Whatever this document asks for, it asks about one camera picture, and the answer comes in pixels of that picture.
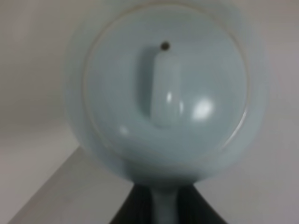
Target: small hole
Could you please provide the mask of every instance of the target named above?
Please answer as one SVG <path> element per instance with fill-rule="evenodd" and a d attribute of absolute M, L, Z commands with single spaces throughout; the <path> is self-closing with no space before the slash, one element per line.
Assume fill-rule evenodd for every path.
<path fill-rule="evenodd" d="M 167 51 L 169 50 L 169 48 L 170 48 L 170 44 L 167 41 L 161 44 L 161 50 Z"/>

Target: black object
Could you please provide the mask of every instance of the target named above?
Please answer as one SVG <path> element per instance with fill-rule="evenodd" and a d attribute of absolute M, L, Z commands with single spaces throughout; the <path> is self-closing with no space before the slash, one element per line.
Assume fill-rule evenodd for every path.
<path fill-rule="evenodd" d="M 177 198 L 180 224 L 227 224 L 194 186 L 182 187 Z M 152 224 L 150 189 L 135 185 L 110 224 Z"/>

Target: light blue teapot lid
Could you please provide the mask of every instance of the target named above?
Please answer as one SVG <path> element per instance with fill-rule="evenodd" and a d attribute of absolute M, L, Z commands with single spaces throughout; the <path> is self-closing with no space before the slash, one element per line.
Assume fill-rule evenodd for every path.
<path fill-rule="evenodd" d="M 233 162 L 259 129 L 267 92 L 259 42 L 236 8 L 105 5 L 67 58 L 65 104 L 83 148 L 141 184 L 192 183 Z"/>

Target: white background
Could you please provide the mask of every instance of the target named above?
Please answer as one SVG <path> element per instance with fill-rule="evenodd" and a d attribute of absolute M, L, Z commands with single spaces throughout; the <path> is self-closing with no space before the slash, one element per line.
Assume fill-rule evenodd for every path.
<path fill-rule="evenodd" d="M 0 1 L 0 224 L 8 223 L 77 147 L 63 118 L 61 65 L 71 34 L 94 1 Z M 271 69 L 269 109 L 259 137 L 238 164 L 198 188 L 232 224 L 299 224 L 299 0 L 234 2 L 265 42 Z M 82 180 L 86 174 L 79 167 L 70 173 Z M 91 188 L 108 205 L 89 214 L 80 202 L 98 200 L 67 200 L 69 212 L 57 224 L 77 224 L 74 213 L 96 214 L 95 221 L 101 217 L 108 222 L 130 184 L 99 173 L 105 182 Z M 84 181 L 93 186 L 93 180 Z M 64 184 L 52 194 L 67 188 Z"/>

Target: light blue ceramic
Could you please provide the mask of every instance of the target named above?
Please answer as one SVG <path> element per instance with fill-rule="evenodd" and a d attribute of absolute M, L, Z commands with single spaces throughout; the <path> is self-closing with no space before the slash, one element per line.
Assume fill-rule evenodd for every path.
<path fill-rule="evenodd" d="M 215 0 L 107 0 L 70 43 L 64 99 L 82 147 L 151 186 L 191 184 L 234 162 L 266 104 L 250 26 Z"/>

